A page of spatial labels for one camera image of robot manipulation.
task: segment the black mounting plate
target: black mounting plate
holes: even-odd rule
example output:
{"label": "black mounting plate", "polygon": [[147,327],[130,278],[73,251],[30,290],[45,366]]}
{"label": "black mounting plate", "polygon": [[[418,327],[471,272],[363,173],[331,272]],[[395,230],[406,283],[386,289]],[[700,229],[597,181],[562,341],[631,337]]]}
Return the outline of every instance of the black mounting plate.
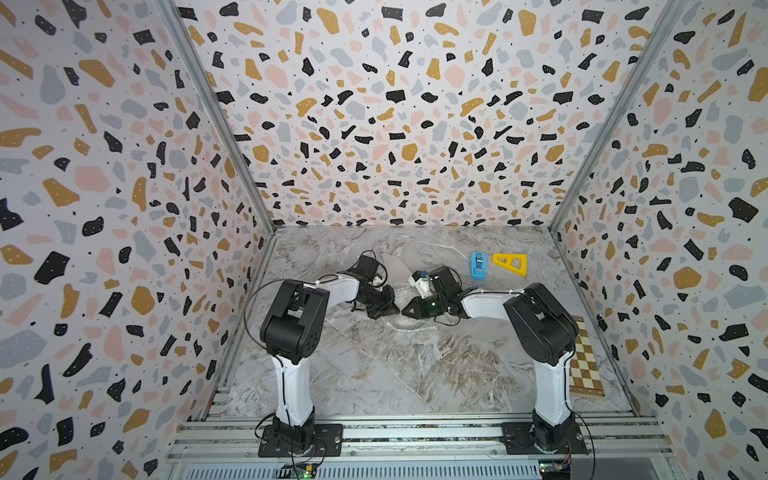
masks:
{"label": "black mounting plate", "polygon": [[[533,436],[531,434],[532,422],[506,422],[502,423],[502,437],[500,438],[502,443],[507,449],[507,455],[541,455],[544,452],[536,448],[533,444]],[[584,443],[581,437],[581,430],[576,422],[568,430],[568,434],[565,438],[571,442],[571,453],[587,453],[587,444]],[[551,455],[567,455],[568,443],[563,441],[557,451],[552,452]]]}
{"label": "black mounting plate", "polygon": [[[259,457],[261,458],[288,458],[290,457],[290,442],[281,440],[273,433],[273,426],[264,427],[262,437],[264,440],[259,445]],[[341,442],[344,440],[344,425],[341,423],[315,424],[315,451],[310,448],[307,452],[313,454],[318,461],[325,453],[326,457],[338,457],[341,455]],[[293,456],[303,455],[305,452],[294,452]]]}

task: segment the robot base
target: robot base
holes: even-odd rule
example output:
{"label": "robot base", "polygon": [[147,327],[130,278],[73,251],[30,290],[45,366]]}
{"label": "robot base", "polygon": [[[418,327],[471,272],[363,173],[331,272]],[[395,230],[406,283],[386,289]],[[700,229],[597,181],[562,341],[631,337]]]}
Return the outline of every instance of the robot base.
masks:
{"label": "robot base", "polygon": [[338,457],[341,455],[341,442],[344,439],[344,425],[340,423],[322,423],[314,425],[314,432],[302,427],[294,427],[293,442],[288,432],[280,432],[277,422],[264,427],[261,445],[259,445],[259,457],[261,458],[286,458],[291,456],[291,444],[293,443],[293,455],[312,454],[313,457]]}
{"label": "robot base", "polygon": [[571,453],[588,452],[573,413],[556,427],[538,418],[536,412],[533,417],[533,423],[502,423],[501,441],[506,446],[507,455],[537,455],[542,452],[567,455],[566,440],[571,443]]}

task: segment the vent grille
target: vent grille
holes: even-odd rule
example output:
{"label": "vent grille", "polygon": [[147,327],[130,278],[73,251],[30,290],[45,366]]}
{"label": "vent grille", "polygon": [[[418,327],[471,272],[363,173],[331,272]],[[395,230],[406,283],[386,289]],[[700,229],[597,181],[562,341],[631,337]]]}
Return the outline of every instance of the vent grille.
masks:
{"label": "vent grille", "polygon": [[[274,464],[250,466],[238,464],[189,465],[187,480],[252,480],[292,478],[289,468]],[[333,462],[317,469],[316,478],[348,480],[377,478],[472,478],[488,480],[539,480],[538,462],[527,459],[467,460],[454,462]]]}

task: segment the chessboard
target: chessboard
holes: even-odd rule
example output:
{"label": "chessboard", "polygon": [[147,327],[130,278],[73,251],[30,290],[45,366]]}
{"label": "chessboard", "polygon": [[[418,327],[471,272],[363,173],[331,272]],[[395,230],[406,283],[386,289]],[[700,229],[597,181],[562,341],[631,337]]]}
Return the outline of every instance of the chessboard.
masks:
{"label": "chessboard", "polygon": [[576,354],[571,359],[570,390],[572,395],[605,397],[603,382],[598,373],[598,361],[594,358],[592,344],[584,319],[575,316],[579,334],[576,337]]}

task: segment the terrazzo wallpaper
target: terrazzo wallpaper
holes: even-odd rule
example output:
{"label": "terrazzo wallpaper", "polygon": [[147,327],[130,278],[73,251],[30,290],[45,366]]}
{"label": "terrazzo wallpaper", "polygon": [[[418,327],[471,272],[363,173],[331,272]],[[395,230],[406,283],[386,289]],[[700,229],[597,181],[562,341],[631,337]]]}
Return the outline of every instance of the terrazzo wallpaper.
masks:
{"label": "terrazzo wallpaper", "polygon": [[768,2],[691,2],[558,232],[688,478],[768,478]]}
{"label": "terrazzo wallpaper", "polygon": [[664,0],[178,0],[277,224],[546,225]]}
{"label": "terrazzo wallpaper", "polygon": [[0,477],[159,478],[260,226],[153,3],[0,15]]}

